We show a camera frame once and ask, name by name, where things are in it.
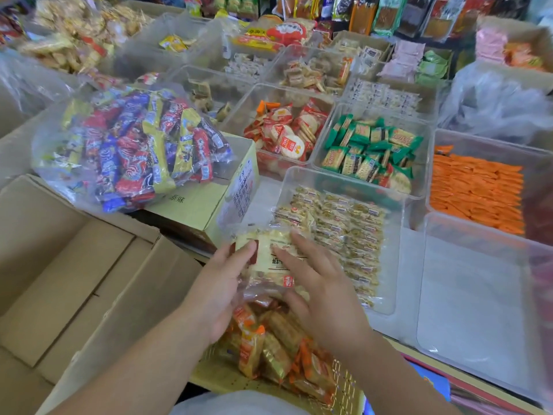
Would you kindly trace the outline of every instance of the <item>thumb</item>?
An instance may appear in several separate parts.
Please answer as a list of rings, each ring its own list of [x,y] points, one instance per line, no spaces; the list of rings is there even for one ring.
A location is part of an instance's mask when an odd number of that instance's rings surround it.
[[[302,326],[304,328],[310,326],[308,302],[293,290],[286,291],[283,295],[283,299],[286,301],[286,304],[292,312],[294,312],[298,319],[300,319]]]

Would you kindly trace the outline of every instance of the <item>yellow plastic basket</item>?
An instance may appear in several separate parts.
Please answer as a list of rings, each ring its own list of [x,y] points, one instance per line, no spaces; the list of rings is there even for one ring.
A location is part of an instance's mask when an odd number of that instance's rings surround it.
[[[215,393],[230,393],[238,390],[255,390],[279,397],[313,415],[361,415],[363,413],[363,392],[355,387],[355,381],[338,361],[333,363],[337,382],[336,396],[332,405],[325,405],[314,398],[298,396],[276,384],[263,379],[250,380],[238,367],[222,359],[215,347],[208,349],[190,377],[190,381]]]

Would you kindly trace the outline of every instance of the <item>swirl pattern wrapper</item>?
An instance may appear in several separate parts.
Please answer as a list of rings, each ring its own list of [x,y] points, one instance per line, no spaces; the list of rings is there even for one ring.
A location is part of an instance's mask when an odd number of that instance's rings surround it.
[[[34,135],[33,168],[76,207],[143,208],[231,161],[228,141],[192,105],[183,93],[135,86],[72,99]]]

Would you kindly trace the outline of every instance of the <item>hand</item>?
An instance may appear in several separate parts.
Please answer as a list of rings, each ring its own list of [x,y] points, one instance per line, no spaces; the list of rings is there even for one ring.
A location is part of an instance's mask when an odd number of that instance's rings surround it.
[[[366,350],[373,336],[353,285],[330,251],[297,232],[291,237],[307,260],[276,246],[273,253],[307,290],[309,302],[293,290],[284,300],[318,343],[339,360],[350,360]]]
[[[229,256],[230,245],[220,247],[199,273],[183,302],[191,315],[209,329],[209,341],[214,343],[223,335],[231,321],[232,299],[238,288],[238,278],[255,252],[250,241]]]

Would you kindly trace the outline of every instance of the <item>bin of orange packages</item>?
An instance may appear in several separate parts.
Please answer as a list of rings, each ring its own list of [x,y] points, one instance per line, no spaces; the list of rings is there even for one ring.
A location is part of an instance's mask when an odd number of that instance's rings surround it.
[[[430,206],[439,212],[523,236],[521,166],[452,154],[436,146]]]

